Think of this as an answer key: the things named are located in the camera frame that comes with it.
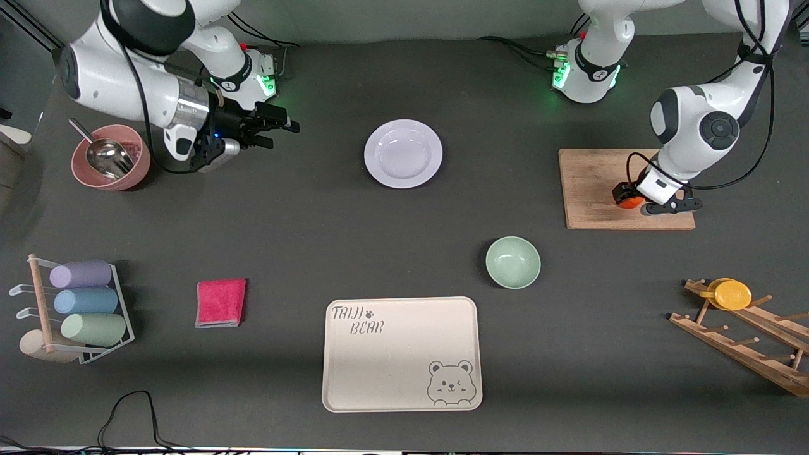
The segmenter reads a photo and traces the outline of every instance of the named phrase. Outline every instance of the tray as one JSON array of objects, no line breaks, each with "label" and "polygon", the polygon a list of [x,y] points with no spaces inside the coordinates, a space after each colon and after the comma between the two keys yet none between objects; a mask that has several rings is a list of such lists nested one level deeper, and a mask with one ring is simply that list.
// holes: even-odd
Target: tray
[{"label": "tray", "polygon": [[473,410],[481,384],[477,308],[467,297],[335,300],[326,309],[331,412]]}]

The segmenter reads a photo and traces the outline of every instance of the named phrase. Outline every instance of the dark gray tabletop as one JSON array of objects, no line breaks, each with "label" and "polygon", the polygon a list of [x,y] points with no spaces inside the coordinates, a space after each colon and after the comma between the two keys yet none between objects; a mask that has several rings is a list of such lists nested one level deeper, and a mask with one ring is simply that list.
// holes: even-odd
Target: dark gray tabletop
[{"label": "dark gray tabletop", "polygon": [[[90,444],[119,396],[148,389],[163,436],[195,446],[806,453],[809,402],[665,319],[695,313],[686,278],[732,276],[757,296],[775,295],[767,305],[776,313],[809,309],[809,86],[795,30],[776,60],[770,154],[743,184],[701,194],[696,230],[565,228],[558,150],[658,147],[648,113],[659,93],[719,73],[738,39],[638,37],[630,68],[592,106],[551,91],[547,73],[488,42],[294,49],[277,103],[301,134],[274,134],[274,150],[243,151],[211,174],[153,172],[127,193],[74,181],[78,137],[67,117],[90,127],[118,121],[54,89],[2,219],[0,288],[28,282],[28,253],[116,262],[138,339],[90,365],[34,360],[17,343],[37,324],[14,319],[33,299],[6,299],[1,433]],[[739,145],[701,183],[752,164],[768,98],[765,89]],[[384,188],[363,168],[368,134],[396,118],[432,126],[445,147],[441,170],[421,188]],[[542,274],[522,291],[495,286],[481,268],[485,247],[506,235],[542,255]],[[194,329],[196,283],[231,277],[250,280],[242,326]],[[412,296],[477,302],[481,407],[327,412],[326,306]],[[737,339],[749,335],[727,315],[709,318]],[[108,443],[151,444],[145,401],[122,406]]]}]

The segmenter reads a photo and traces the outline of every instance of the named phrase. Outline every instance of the pink towel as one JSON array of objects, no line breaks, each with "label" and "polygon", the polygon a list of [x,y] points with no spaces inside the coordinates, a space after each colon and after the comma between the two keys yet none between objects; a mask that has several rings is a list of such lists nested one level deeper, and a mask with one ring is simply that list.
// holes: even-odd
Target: pink towel
[{"label": "pink towel", "polygon": [[213,327],[238,327],[242,321],[244,291],[248,281],[218,279],[197,284],[198,329]]}]

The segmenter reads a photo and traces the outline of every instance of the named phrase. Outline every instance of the wooden cutting board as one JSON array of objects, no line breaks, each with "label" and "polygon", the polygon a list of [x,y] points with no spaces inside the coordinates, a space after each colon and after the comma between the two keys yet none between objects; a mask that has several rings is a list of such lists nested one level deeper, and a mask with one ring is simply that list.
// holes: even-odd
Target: wooden cutting board
[{"label": "wooden cutting board", "polygon": [[[559,150],[561,188],[568,229],[616,231],[690,231],[696,227],[692,212],[676,215],[641,215],[640,208],[622,209],[612,200],[612,189],[626,181],[626,157],[632,152],[651,158],[657,149],[563,148]],[[639,157],[630,164],[638,175],[646,166]]]}]

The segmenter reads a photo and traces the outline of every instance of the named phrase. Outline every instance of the white plate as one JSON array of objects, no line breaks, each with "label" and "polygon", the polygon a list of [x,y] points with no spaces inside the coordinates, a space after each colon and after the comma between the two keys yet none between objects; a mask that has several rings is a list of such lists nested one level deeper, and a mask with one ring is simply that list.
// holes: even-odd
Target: white plate
[{"label": "white plate", "polygon": [[326,309],[327,410],[473,410],[482,399],[469,298],[335,300]]},{"label": "white plate", "polygon": [[404,189],[433,178],[441,166],[441,139],[415,120],[394,120],[380,126],[365,144],[365,165],[382,185]]}]

